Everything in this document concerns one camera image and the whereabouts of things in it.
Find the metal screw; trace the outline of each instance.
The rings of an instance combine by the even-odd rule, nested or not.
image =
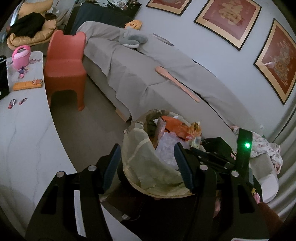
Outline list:
[[[91,171],[91,172],[93,172],[94,170],[96,170],[96,166],[95,165],[90,165],[88,167],[88,170]]]
[[[59,171],[58,173],[57,173],[57,177],[62,177],[62,176],[64,176],[65,175],[65,173],[63,172],[63,171]]]
[[[237,171],[232,171],[231,172],[231,175],[234,176],[234,177],[238,177],[239,176],[239,173]]]
[[[202,165],[200,165],[200,169],[203,171],[206,171],[208,169],[208,167],[207,167],[207,165],[202,164]]]

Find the pink handbag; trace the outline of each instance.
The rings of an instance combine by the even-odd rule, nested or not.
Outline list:
[[[19,46],[12,54],[13,66],[16,70],[26,67],[29,64],[31,47],[28,45]]]

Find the curtain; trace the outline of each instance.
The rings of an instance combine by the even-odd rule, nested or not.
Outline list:
[[[296,202],[296,106],[274,142],[281,146],[283,166],[278,175],[279,191],[268,205],[284,221]]]

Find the orange child chair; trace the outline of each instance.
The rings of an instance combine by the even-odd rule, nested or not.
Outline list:
[[[56,31],[50,40],[44,66],[44,83],[50,107],[51,96],[56,91],[74,90],[78,110],[84,109],[86,71],[82,65],[86,35],[64,35]]]

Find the wooden spatula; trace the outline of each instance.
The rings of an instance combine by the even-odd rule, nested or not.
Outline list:
[[[173,76],[171,76],[171,74],[166,69],[164,69],[161,66],[157,66],[155,68],[155,71],[159,73],[161,76],[173,81],[179,88],[181,88],[186,94],[188,94],[196,102],[200,102],[200,100],[195,96],[195,94],[190,89],[188,89],[186,86],[181,84],[178,80],[176,80]]]

